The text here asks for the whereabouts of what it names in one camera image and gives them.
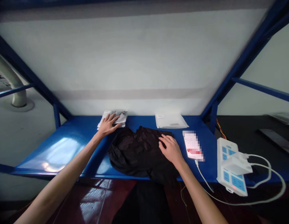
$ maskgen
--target blue metal shelf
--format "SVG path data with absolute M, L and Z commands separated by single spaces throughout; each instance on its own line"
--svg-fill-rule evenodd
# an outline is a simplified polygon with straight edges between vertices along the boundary
M 188 159 L 182 130 L 195 130 L 206 161 L 199 164 L 201 172 L 208 182 L 216 182 L 217 177 L 217 140 L 199 116 L 184 116 L 190 126 L 188 129 L 169 129 L 177 140 L 183 157 L 199 181 L 203 182 L 194 160 Z M 54 176 L 89 142 L 97 132 L 96 127 L 101 116 L 74 116 L 66 121 L 48 139 L 46 139 L 21 164 L 15 167 L 12 174 L 30 176 Z M 129 116 L 126 126 L 136 131 L 139 126 L 156 128 L 155 116 Z M 108 135 L 98 145 L 89 163 L 82 173 L 82 177 L 106 179 L 135 179 L 147 180 L 124 175 L 115 170 L 107 155 L 108 147 L 116 133 Z
M 84 4 L 91 2 L 107 2 L 104 0 L 57 0 L 57 1 L 0 1 L 0 10 L 24 9 L 32 7 L 50 7 L 71 4 Z M 204 111 L 200 116 L 185 116 L 185 120 L 190 126 L 187 130 L 197 132 L 200 145 L 206 157 L 206 161 L 200 163 L 200 168 L 208 182 L 216 182 L 217 176 L 217 142 L 213 135 L 216 126 L 217 107 L 234 84 L 240 83 L 256 90 L 262 91 L 280 99 L 289 101 L 289 94 L 278 91 L 260 84 L 252 83 L 240 79 L 252 61 L 257 57 L 263 47 L 269 42 L 272 35 L 289 23 L 289 0 L 277 0 L 269 10 L 266 18 L 240 55 L 223 83 L 218 88 Z M 25 175 L 32 177 L 52 177 L 56 175 L 91 139 L 96 132 L 96 126 L 101 116 L 72 116 L 63 104 L 52 94 L 36 74 L 24 63 L 16 52 L 0 36 L 0 54 L 30 83 L 27 86 L 0 93 L 0 97 L 34 86 L 34 88 L 51 104 L 54 108 L 56 131 L 45 140 L 29 157 L 27 157 L 17 167 L 10 167 L 0 164 L 0 172 L 14 175 Z M 59 113 L 68 121 L 60 126 Z M 210 129 L 203 120 L 210 118 Z M 143 125 L 144 127 L 156 129 L 154 116 L 129 116 L 126 125 L 133 131 Z M 193 160 L 186 157 L 182 129 L 169 130 L 174 135 L 181 147 L 183 157 L 189 164 L 199 181 L 202 181 Z M 83 177 L 89 178 L 121 178 L 121 179 L 147 179 L 136 178 L 119 173 L 110 165 L 107 155 L 114 135 L 107 136 L 99 144 L 95 153 L 83 171 Z

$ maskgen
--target forearm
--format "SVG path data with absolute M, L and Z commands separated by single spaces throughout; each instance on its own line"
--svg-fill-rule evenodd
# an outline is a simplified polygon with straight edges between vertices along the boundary
M 46 223 L 85 169 L 103 137 L 95 134 L 83 150 L 44 187 L 16 223 Z
M 183 160 L 177 163 L 179 171 L 197 210 L 202 223 L 227 223 L 211 198 L 204 191 L 201 184 L 194 177 L 187 163 Z

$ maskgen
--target hand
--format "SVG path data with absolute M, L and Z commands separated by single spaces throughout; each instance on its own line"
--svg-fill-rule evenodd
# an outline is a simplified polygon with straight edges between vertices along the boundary
M 159 139 L 166 145 L 166 148 L 164 148 L 162 143 L 159 142 L 159 148 L 163 155 L 172 162 L 174 166 L 177 166 L 180 162 L 184 161 L 179 145 L 173 137 L 162 135 Z
M 105 137 L 106 135 L 111 134 L 114 132 L 118 127 L 120 127 L 121 124 L 117 124 L 114 127 L 112 126 L 113 123 L 119 118 L 119 116 L 114 117 L 115 114 L 108 114 L 105 118 L 103 118 L 103 121 L 101 123 L 100 129 L 98 130 L 98 134 L 100 134 L 102 137 Z

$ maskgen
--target white pipe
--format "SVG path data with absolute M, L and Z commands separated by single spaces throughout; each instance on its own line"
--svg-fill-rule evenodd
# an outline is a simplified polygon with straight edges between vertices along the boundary
M 11 84 L 12 89 L 23 86 L 20 78 L 12 70 L 12 68 L 6 63 L 6 61 L 0 56 L 0 75 L 4 76 Z M 26 105 L 26 90 L 13 94 L 12 105 L 15 107 L 23 107 Z

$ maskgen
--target finger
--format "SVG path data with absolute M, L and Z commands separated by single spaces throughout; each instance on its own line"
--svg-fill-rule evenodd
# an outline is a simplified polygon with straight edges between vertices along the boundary
M 167 137 L 167 135 L 162 134 L 162 137 L 165 138 L 169 143 L 171 142 L 171 140 Z
M 169 142 L 167 141 L 167 139 L 159 137 L 159 140 L 161 140 L 162 142 L 164 142 L 164 144 L 166 145 L 166 147 L 169 145 Z
M 120 126 L 121 126 L 121 124 L 117 124 L 117 125 L 115 125 L 115 126 L 112 128 L 112 130 L 115 131 L 115 130 L 118 129 Z
M 161 149 L 162 153 L 163 153 L 163 151 L 166 150 L 166 149 L 163 147 L 162 142 L 159 142 L 159 148 Z
M 175 143 L 175 139 L 173 137 L 171 137 L 170 135 L 167 135 L 166 137 L 168 137 L 169 140 L 171 140 L 173 143 Z
M 107 114 L 107 116 L 105 117 L 105 121 L 108 121 L 110 114 Z
M 112 120 L 112 118 L 114 117 L 114 115 L 115 115 L 115 113 L 114 113 L 114 114 L 112 114 L 112 115 L 110 115 L 110 117 L 109 117 L 108 121 L 111 121 L 111 120 Z
M 114 123 L 118 118 L 119 118 L 119 116 L 116 116 L 115 118 L 113 118 L 113 119 L 111 120 L 111 122 Z

